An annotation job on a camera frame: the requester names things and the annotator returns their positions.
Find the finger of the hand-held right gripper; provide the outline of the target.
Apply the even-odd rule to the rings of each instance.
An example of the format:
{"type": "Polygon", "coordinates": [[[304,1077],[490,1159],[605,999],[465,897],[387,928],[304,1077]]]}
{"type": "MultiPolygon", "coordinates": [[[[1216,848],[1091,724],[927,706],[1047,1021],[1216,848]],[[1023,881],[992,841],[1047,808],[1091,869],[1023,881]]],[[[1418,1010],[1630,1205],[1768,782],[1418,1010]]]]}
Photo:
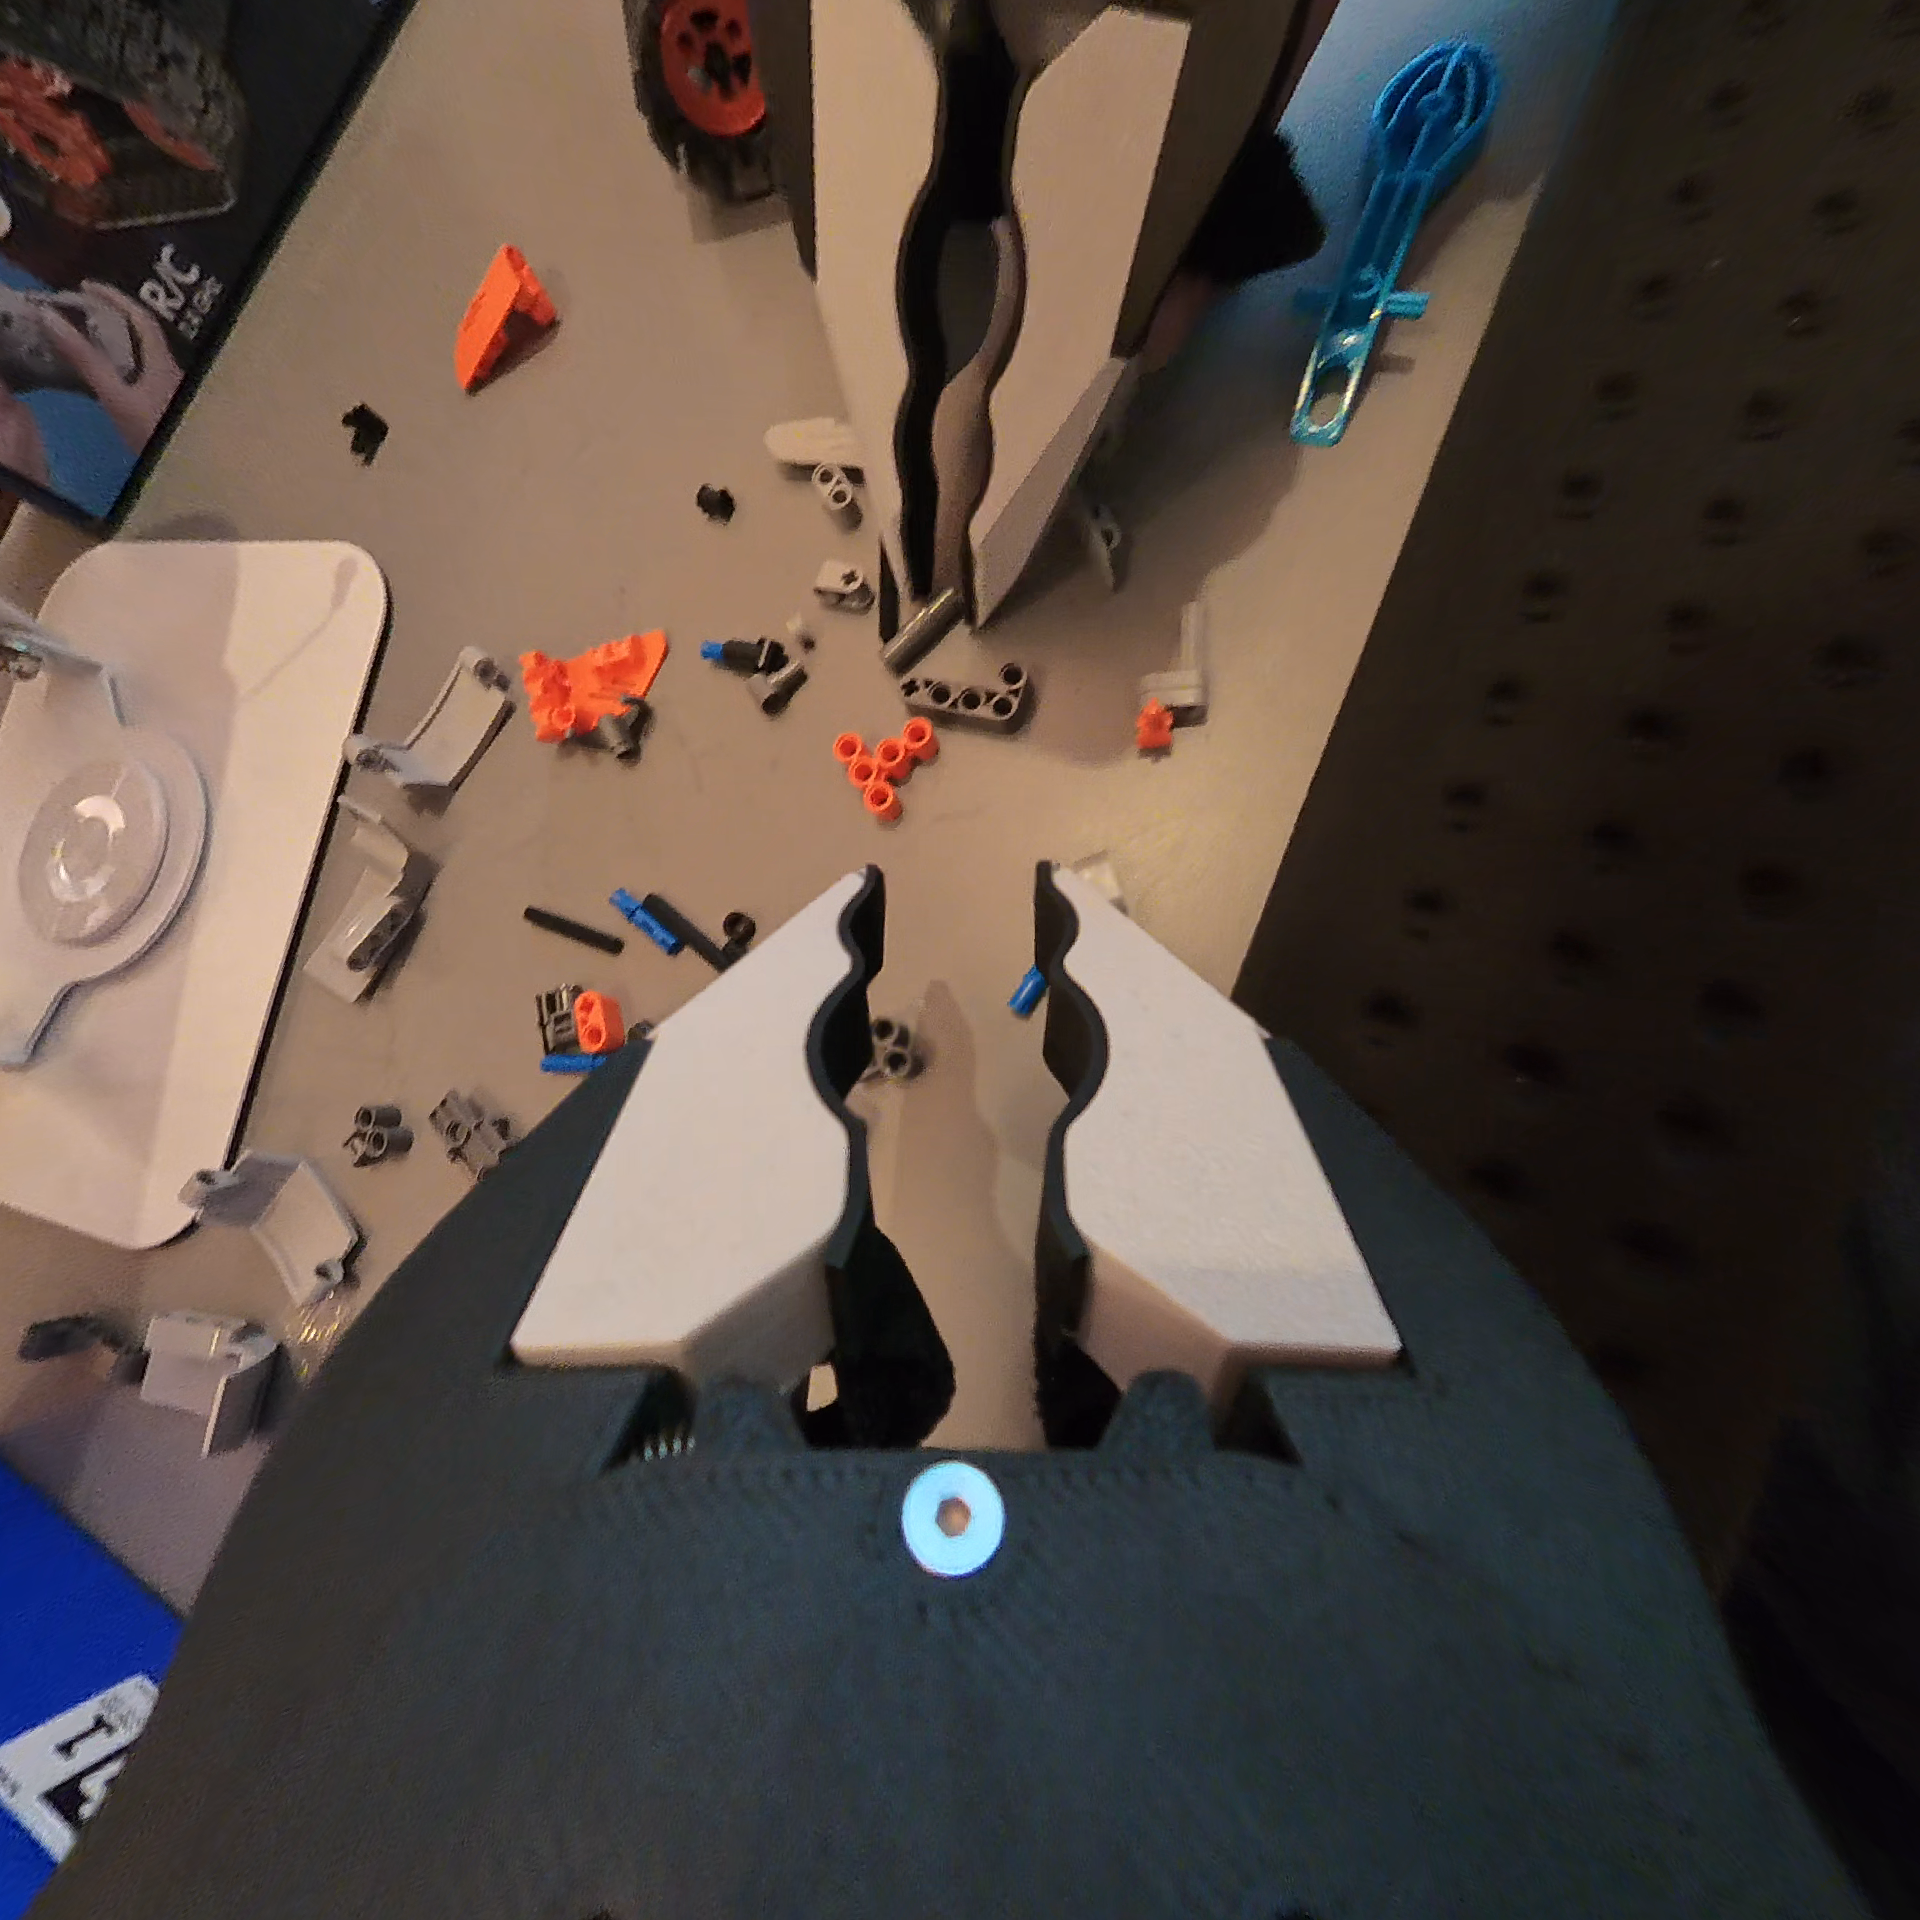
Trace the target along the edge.
{"type": "Polygon", "coordinates": [[[815,293],[870,511],[902,589],[937,592],[931,452],[954,5],[809,9],[815,293]]]}
{"type": "Polygon", "coordinates": [[[1128,384],[1115,335],[1189,34],[1175,14],[1104,6],[1019,93],[1008,186],[1023,300],[967,534],[977,621],[1015,592],[1128,384]]]}

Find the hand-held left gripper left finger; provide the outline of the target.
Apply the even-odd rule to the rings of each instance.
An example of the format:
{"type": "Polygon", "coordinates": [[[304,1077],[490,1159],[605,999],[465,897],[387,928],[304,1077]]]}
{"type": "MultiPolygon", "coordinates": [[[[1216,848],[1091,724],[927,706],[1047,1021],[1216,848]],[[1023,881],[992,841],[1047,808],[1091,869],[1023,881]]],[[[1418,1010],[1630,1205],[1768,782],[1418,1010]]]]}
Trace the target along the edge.
{"type": "Polygon", "coordinates": [[[654,1364],[797,1388],[832,1350],[831,1273],[871,1217],[862,865],[666,1018],[512,1333],[535,1366],[654,1364]]]}

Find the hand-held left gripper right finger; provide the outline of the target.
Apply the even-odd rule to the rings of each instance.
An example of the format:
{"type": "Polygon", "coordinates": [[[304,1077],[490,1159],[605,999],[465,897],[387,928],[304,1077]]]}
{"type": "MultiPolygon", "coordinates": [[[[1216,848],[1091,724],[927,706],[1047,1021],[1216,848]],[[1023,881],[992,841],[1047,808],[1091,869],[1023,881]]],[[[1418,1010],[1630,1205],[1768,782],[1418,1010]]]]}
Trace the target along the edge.
{"type": "Polygon", "coordinates": [[[1047,1129],[1037,1388],[1049,1442],[1095,1442],[1149,1375],[1227,1424],[1270,1369],[1405,1357],[1275,1041],[1094,877],[1037,871],[1047,1129]]]}

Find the teal plastic piece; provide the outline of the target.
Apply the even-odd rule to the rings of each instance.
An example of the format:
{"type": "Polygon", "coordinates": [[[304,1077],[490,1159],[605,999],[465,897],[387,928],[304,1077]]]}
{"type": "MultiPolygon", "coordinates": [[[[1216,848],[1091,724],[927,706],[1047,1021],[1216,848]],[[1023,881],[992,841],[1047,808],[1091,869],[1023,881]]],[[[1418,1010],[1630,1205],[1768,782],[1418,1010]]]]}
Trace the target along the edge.
{"type": "Polygon", "coordinates": [[[1430,295],[1405,285],[1411,245],[1433,205],[1482,151],[1501,93],[1497,62],[1467,38],[1442,38],[1405,64],[1367,126],[1367,191],[1331,285],[1294,309],[1315,319],[1289,433],[1331,448],[1346,433],[1379,334],[1421,319],[1430,295]]]}

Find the grey tracked toy vehicle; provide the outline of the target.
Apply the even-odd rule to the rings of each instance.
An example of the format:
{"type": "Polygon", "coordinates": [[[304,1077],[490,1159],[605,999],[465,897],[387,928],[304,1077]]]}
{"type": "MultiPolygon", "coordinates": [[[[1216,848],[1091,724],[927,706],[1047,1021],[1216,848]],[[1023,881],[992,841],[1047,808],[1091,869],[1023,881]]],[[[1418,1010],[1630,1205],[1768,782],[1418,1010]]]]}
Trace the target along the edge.
{"type": "Polygon", "coordinates": [[[626,2],[639,111],[710,199],[813,209],[813,2],[626,2]]]}

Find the pile of small technic pieces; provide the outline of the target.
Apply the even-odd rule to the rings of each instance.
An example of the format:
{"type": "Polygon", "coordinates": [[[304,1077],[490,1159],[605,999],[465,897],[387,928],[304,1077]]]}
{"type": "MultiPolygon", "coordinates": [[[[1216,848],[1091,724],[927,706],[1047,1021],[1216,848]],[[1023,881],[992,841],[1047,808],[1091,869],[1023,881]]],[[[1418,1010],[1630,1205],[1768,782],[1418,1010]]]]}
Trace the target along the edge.
{"type": "Polygon", "coordinates": [[[720,929],[719,936],[710,935],[694,919],[688,919],[680,908],[675,908],[670,901],[666,901],[659,894],[643,896],[643,901],[650,908],[654,908],[654,911],[659,913],[662,921],[673,925],[683,936],[683,941],[687,941],[683,951],[687,952],[699,954],[715,972],[730,972],[751,951],[751,948],[746,948],[746,951],[725,948],[723,929],[720,929]]]}

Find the orange curved panel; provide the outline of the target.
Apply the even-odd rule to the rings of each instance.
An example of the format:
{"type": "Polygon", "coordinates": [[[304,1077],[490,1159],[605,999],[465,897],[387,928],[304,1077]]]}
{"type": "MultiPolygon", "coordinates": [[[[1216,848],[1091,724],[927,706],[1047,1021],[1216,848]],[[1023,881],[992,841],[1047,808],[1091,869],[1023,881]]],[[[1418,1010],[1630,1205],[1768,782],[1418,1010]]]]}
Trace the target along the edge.
{"type": "Polygon", "coordinates": [[[553,295],[515,245],[494,252],[465,314],[450,362],[465,392],[478,392],[534,338],[561,321],[553,295]]]}

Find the light grey curved panel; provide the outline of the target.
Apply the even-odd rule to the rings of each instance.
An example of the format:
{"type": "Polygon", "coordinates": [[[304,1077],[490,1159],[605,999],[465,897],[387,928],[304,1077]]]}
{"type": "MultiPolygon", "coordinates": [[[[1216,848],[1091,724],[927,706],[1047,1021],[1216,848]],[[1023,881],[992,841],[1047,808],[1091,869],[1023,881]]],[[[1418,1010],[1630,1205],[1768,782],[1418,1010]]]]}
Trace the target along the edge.
{"type": "Polygon", "coordinates": [[[515,680],[486,649],[465,646],[407,735],[349,735],[343,772],[394,786],[413,808],[445,808],[515,710],[515,680]]]}
{"type": "Polygon", "coordinates": [[[200,1225],[248,1232],[294,1308],[310,1308],[345,1284],[366,1242],[357,1217],[302,1156],[250,1150],[226,1167],[193,1173],[178,1202],[200,1225]]]}

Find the light grey boxy panel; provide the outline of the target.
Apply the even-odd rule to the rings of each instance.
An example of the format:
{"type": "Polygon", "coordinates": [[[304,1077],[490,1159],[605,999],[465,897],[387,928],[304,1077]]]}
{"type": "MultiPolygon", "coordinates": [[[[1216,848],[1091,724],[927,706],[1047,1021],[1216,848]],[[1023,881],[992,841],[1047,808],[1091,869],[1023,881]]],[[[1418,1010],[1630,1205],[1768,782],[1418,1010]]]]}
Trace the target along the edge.
{"type": "Polygon", "coordinates": [[[362,860],[362,872],[302,973],[335,999],[355,1004],[374,994],[413,936],[440,869],[376,807],[341,794],[337,808],[352,826],[351,853],[362,860]]]}

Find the orange connector cluster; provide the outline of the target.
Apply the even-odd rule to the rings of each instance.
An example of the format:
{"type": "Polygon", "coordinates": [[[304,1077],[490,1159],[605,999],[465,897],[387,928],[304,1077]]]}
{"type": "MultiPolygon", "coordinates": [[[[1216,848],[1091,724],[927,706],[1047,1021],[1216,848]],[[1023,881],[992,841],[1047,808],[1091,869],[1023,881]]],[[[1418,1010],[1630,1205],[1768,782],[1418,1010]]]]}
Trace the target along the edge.
{"type": "Polygon", "coordinates": [[[925,714],[909,717],[898,730],[877,741],[858,730],[832,737],[834,765],[858,791],[865,814],[880,825],[896,825],[906,815],[909,782],[941,752],[941,734],[925,714]]]}

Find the dark grey L-shaped beam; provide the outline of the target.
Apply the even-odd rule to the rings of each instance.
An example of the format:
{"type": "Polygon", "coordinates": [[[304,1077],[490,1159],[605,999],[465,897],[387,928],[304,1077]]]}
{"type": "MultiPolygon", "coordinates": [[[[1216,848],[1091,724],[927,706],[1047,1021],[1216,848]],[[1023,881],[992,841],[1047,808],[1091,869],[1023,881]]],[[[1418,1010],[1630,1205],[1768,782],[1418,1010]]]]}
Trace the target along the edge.
{"type": "Polygon", "coordinates": [[[1019,734],[1033,706],[1033,679],[1019,662],[1005,662],[997,676],[982,684],[909,674],[898,693],[911,717],[925,717],[937,728],[994,735],[1019,734]]]}

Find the orange flat panel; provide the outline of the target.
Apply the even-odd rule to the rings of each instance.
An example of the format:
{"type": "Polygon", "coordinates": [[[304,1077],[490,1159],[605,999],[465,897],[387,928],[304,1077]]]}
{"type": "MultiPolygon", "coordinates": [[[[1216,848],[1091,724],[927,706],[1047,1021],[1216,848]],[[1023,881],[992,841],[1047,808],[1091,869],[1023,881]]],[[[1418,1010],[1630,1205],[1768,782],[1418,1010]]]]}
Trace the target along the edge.
{"type": "Polygon", "coordinates": [[[545,744],[587,737],[600,722],[624,712],[630,701],[646,704],[666,657],[666,631],[605,639],[569,657],[545,650],[519,653],[519,679],[535,737],[545,744]]]}

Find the light grey panel with holes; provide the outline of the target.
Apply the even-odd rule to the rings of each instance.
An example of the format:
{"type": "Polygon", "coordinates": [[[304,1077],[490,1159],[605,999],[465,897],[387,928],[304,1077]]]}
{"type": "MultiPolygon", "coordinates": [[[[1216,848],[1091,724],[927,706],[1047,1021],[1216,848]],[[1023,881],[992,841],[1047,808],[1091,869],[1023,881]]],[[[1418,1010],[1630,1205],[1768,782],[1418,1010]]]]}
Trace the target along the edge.
{"type": "Polygon", "coordinates": [[[280,1337],[256,1320],[161,1311],[141,1338],[137,1393],[197,1421],[202,1458],[232,1454],[259,1425],[280,1356],[280,1337]]]}

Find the black dimpled pad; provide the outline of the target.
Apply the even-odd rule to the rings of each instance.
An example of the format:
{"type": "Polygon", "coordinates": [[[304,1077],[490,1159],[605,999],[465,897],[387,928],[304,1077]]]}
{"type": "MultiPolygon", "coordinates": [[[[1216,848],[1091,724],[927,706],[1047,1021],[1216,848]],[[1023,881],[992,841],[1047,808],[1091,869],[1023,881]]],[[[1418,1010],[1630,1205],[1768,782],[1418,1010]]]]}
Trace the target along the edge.
{"type": "Polygon", "coordinates": [[[1622,5],[1239,976],[1714,1588],[1915,1039],[1919,5],[1622,5]]]}

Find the white book stand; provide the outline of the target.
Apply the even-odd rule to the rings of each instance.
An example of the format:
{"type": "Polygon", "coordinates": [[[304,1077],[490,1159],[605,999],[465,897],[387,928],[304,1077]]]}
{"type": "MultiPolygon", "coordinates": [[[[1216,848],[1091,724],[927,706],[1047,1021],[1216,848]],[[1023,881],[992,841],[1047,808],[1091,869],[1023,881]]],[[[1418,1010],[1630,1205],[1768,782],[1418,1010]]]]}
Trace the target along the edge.
{"type": "Polygon", "coordinates": [[[146,1250],[226,1164],[390,586],[343,541],[110,541],[5,601],[5,1209],[146,1250]]]}

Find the blue storage bin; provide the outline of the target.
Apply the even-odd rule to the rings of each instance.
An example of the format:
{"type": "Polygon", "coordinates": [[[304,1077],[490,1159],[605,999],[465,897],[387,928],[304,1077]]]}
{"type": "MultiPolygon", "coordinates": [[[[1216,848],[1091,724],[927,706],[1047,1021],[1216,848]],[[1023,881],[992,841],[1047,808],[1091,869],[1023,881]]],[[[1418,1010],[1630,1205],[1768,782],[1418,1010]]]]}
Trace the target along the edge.
{"type": "Polygon", "coordinates": [[[2,1916],[24,1916],[150,1725],[182,1616],[2,1469],[2,1916]]]}

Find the printed toy box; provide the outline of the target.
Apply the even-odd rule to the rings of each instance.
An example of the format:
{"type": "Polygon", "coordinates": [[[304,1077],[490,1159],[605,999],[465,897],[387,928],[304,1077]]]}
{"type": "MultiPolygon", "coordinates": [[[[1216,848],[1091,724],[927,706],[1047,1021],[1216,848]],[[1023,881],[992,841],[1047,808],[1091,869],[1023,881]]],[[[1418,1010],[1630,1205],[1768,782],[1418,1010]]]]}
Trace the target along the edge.
{"type": "Polygon", "coordinates": [[[110,522],[410,5],[5,2],[5,493],[110,522]]]}

